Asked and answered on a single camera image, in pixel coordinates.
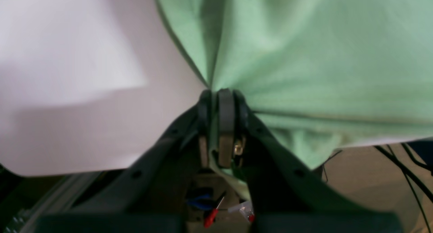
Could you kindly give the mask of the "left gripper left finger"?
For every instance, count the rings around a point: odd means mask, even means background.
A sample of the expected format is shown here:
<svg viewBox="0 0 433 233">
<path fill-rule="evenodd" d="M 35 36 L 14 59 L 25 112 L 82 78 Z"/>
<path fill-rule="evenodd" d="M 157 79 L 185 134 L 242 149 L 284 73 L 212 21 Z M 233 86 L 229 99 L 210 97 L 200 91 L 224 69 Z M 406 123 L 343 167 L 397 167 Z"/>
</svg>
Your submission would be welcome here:
<svg viewBox="0 0 433 233">
<path fill-rule="evenodd" d="M 112 183 L 64 213 L 38 220 L 36 233 L 183 233 L 185 195 L 208 166 L 212 94 L 180 115 Z"/>
</svg>

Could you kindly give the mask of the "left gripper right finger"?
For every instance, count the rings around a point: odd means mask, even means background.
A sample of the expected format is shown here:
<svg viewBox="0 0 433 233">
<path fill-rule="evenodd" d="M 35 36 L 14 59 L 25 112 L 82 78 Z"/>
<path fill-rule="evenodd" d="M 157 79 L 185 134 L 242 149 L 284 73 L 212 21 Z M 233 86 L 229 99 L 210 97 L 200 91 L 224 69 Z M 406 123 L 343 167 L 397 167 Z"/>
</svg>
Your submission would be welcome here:
<svg viewBox="0 0 433 233">
<path fill-rule="evenodd" d="M 221 89 L 218 165 L 246 181 L 255 219 L 251 233 L 401 233 L 395 214 L 346 199 L 286 150 L 247 106 Z"/>
</svg>

